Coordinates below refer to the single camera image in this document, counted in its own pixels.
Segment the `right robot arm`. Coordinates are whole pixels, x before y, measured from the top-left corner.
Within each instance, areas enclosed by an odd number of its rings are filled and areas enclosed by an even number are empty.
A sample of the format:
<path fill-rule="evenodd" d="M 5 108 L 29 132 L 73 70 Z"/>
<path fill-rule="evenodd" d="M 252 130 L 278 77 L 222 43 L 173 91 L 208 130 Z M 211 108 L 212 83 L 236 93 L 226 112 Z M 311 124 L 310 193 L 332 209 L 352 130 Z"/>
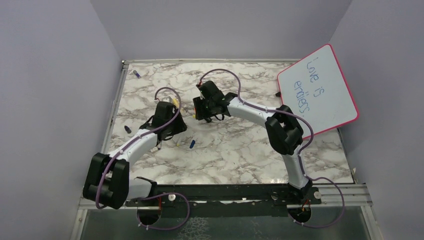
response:
<path fill-rule="evenodd" d="M 258 106 L 242 100 L 235 93 L 193 99 L 195 118 L 199 121 L 218 115 L 236 117 L 266 129 L 273 150 L 281 154 L 288 175 L 288 196 L 296 203 L 303 203 L 312 188 L 312 179 L 306 174 L 300 157 L 304 131 L 291 109 Z"/>

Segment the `yellow marker pen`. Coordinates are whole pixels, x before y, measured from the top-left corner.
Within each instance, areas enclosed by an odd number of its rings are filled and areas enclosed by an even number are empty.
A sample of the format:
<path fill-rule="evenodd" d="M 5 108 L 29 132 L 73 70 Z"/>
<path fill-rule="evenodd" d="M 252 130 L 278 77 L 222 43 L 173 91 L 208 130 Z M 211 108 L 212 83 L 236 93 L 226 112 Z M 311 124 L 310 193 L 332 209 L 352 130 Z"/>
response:
<path fill-rule="evenodd" d="M 180 103 L 179 103 L 179 101 L 176 98 L 173 98 L 172 99 L 172 103 L 176 106 L 177 109 L 180 108 Z"/>

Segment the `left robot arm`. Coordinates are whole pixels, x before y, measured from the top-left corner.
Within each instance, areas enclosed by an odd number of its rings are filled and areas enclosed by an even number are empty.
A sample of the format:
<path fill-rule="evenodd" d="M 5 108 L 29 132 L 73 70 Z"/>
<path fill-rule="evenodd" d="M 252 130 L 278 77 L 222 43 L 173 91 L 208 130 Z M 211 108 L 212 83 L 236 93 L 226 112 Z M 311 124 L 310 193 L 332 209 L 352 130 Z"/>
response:
<path fill-rule="evenodd" d="M 121 147 L 109 153 L 96 153 L 88 168 L 82 196 L 99 208 L 119 209 L 127 200 L 139 199 L 144 205 L 157 200 L 157 183 L 144 177 L 130 178 L 130 168 L 161 142 L 187 130 L 178 108 L 160 101 L 154 115 Z"/>

